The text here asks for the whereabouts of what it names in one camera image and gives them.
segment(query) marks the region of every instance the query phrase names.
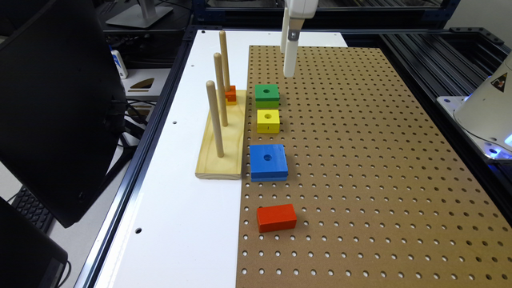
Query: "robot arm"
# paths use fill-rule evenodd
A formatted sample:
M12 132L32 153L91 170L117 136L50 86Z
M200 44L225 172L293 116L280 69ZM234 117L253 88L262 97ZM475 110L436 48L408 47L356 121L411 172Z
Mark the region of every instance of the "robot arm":
M297 61L298 36L305 19L311 19L317 10L318 0L286 0L282 19L281 53L285 54L283 72L293 77Z

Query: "blue block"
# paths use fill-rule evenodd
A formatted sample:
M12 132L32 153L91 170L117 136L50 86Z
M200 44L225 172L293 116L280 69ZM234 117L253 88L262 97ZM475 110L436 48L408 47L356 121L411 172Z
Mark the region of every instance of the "blue block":
M285 147L281 144L251 145L250 180L285 181L288 177Z
M286 181L287 177L277 178L250 178L251 182L273 182L273 181Z

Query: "keyboard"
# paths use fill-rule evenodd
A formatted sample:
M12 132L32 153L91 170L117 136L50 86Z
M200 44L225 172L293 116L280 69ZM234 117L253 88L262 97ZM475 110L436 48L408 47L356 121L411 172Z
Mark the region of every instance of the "keyboard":
M32 195L27 188L22 186L12 206L25 218L29 219L44 234L48 232L54 216L44 207L39 200Z

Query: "yellow block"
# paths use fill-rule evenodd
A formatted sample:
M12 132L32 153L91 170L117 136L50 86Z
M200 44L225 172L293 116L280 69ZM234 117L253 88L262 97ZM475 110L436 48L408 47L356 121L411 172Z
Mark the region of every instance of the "yellow block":
M208 113L195 176L200 179L237 180L242 176L242 148L246 116L246 91L237 90L237 104L226 106L226 127L221 126L224 157L217 157L214 128Z
M279 133L279 110L258 110L258 124L256 132L258 133Z

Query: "square block with hole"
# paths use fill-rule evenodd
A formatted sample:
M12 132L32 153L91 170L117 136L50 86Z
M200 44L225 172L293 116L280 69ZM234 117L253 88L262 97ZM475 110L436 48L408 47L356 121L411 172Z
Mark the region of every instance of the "square block with hole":
M256 109L261 109L261 108L279 108L279 101L256 102Z
M249 153L252 182L286 180L288 165L283 144L251 145Z
M256 102L279 101L279 89L277 84L254 85Z
M258 110L256 132L258 133L279 133L279 110Z
M256 209L259 233L295 228L297 215L292 204Z

